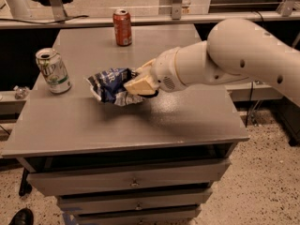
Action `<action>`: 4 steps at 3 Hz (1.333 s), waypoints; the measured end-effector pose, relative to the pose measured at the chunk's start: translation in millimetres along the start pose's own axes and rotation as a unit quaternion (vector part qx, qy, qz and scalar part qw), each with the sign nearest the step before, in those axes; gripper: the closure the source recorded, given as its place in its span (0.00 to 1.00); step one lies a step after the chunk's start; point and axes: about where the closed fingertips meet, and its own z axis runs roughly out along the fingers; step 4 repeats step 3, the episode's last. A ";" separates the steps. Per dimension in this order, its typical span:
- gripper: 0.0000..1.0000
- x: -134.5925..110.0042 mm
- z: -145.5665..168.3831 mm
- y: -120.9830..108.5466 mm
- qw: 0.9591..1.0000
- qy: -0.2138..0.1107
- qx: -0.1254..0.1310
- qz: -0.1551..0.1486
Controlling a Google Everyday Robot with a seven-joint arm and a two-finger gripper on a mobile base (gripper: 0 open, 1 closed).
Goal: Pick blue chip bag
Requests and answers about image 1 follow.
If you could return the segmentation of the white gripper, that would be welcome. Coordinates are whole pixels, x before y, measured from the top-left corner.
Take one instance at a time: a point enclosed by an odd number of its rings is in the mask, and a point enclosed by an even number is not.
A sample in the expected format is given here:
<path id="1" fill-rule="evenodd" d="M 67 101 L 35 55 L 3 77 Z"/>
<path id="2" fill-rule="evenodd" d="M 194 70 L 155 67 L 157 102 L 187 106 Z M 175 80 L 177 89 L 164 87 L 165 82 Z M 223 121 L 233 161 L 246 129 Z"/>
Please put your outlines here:
<path id="1" fill-rule="evenodd" d="M 132 95 L 153 96 L 159 88 L 168 93 L 186 89 L 176 71 L 175 58 L 178 51 L 179 47 L 170 49 L 136 68 L 135 72 L 139 76 L 124 83 L 126 90 Z M 157 83 L 151 75 L 142 75 L 150 70 Z"/>

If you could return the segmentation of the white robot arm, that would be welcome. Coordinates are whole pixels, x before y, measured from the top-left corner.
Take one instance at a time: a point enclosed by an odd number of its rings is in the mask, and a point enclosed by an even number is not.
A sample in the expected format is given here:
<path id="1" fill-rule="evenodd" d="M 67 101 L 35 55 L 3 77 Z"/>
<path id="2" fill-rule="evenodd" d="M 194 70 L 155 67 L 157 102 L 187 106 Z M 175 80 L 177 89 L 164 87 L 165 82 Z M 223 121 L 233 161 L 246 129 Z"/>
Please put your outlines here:
<path id="1" fill-rule="evenodd" d="M 132 95 L 259 81 L 300 106 L 300 52 L 249 20 L 223 20 L 207 40 L 163 52 L 136 72 L 124 84 Z"/>

